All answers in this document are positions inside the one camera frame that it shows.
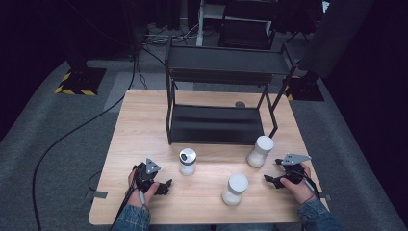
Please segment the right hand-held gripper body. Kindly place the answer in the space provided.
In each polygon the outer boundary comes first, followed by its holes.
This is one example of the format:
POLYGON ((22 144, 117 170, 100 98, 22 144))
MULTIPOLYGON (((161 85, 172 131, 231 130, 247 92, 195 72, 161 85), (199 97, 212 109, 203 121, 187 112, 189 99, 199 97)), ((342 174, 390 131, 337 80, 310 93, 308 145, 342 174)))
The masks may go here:
POLYGON ((311 160, 310 156, 288 153, 282 161, 286 177, 294 184, 300 183, 305 176, 305 170, 301 164, 311 160))

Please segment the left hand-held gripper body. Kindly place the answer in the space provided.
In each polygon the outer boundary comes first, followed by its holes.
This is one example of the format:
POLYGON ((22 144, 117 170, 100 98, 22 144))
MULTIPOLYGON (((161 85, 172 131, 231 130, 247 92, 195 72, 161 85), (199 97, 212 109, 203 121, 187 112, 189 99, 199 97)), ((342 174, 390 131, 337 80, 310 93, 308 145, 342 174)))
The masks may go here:
POLYGON ((145 162, 134 166, 134 170, 136 171, 134 174, 134 182, 137 188, 143 193, 146 193, 154 183, 154 178, 160 169, 161 168, 149 158, 147 158, 145 162))

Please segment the white grinder jar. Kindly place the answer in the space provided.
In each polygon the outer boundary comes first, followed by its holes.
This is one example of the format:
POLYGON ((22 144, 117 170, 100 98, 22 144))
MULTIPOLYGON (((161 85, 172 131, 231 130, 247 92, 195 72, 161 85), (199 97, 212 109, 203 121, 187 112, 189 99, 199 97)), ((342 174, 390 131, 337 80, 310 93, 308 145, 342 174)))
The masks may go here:
POLYGON ((237 206, 242 200, 242 194, 248 188, 248 180, 243 173, 234 173, 228 179, 227 186, 221 194, 226 205, 237 206))
POLYGON ((247 162, 252 167, 262 167, 273 146, 274 142, 269 136, 260 136, 256 140, 253 150, 247 155, 247 162))

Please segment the glass shaker with silver lid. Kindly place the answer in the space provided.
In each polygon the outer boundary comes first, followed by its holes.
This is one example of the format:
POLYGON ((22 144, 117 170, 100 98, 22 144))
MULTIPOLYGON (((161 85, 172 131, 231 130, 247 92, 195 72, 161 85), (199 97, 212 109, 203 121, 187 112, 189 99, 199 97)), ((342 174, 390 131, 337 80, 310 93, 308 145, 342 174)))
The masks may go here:
POLYGON ((195 173, 196 157, 196 152, 191 148, 185 148, 180 152, 179 161, 182 175, 190 176, 195 173))

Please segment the black two-tier metal rack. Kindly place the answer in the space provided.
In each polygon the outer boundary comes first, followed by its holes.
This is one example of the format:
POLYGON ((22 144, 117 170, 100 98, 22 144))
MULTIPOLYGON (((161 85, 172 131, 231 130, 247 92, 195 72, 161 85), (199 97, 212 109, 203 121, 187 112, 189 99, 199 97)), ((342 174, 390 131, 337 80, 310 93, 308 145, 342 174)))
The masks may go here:
POLYGON ((166 46, 166 133, 169 143, 252 145, 264 132, 261 107, 268 104, 273 137, 278 130, 274 110, 293 77, 296 64, 286 47, 279 51, 193 45, 166 46), (282 89, 270 99, 273 77, 284 77, 282 89), (178 104, 178 82, 263 87, 259 103, 247 106, 198 106, 178 104))

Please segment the person's right hand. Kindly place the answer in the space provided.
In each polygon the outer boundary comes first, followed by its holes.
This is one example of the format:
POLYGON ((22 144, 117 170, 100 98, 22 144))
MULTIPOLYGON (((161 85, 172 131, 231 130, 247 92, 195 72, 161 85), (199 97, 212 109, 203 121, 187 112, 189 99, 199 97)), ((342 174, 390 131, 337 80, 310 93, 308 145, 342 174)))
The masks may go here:
POLYGON ((312 186, 305 178, 298 184, 294 184, 287 178, 281 178, 280 182, 293 194, 295 200, 300 205, 317 199, 312 186))

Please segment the person's left hand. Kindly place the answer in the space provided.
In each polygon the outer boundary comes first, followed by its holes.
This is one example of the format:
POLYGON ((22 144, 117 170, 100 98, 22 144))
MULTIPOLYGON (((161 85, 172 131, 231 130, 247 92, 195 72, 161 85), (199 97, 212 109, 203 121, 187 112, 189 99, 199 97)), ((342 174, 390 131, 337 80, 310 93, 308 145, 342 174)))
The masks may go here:
POLYGON ((155 195, 157 189, 159 188, 159 183, 158 182, 153 183, 150 186, 149 190, 144 194, 144 200, 141 200, 139 190, 136 188, 136 185, 133 183, 135 174, 136 174, 136 171, 133 169, 132 172, 128 176, 128 184, 133 189, 133 192, 130 195, 127 204, 138 207, 138 208, 142 208, 143 210, 147 210, 150 206, 150 201, 155 195))

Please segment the yellow-black striped stand base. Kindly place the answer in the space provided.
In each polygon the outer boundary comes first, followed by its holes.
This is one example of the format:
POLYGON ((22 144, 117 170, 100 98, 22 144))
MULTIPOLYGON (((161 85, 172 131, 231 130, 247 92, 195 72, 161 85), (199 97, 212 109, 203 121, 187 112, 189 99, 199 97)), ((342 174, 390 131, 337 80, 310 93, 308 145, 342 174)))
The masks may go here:
POLYGON ((55 93, 95 96, 106 71, 106 68, 96 67, 88 67, 85 71, 69 69, 55 93))
POLYGON ((317 83, 305 83, 299 76, 294 76, 285 87, 285 94, 289 100, 323 101, 324 97, 317 83))

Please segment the grey panel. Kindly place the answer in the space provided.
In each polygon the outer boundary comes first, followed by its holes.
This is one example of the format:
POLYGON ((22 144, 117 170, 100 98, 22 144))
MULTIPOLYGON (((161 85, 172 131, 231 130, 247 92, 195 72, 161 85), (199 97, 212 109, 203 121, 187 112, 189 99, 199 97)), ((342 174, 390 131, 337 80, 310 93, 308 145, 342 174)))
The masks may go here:
POLYGON ((352 42, 375 0, 331 0, 298 68, 304 78, 327 78, 352 42))

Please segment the white metal stand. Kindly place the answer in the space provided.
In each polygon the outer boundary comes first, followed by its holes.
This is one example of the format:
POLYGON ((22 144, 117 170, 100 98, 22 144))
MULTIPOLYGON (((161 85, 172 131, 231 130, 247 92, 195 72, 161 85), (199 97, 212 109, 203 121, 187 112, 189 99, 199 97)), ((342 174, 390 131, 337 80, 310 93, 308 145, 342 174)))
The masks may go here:
POLYGON ((224 5, 208 4, 205 2, 205 0, 200 0, 198 10, 198 32, 196 37, 197 46, 201 46, 203 44, 204 20, 205 19, 221 20, 224 9, 225 9, 224 5))

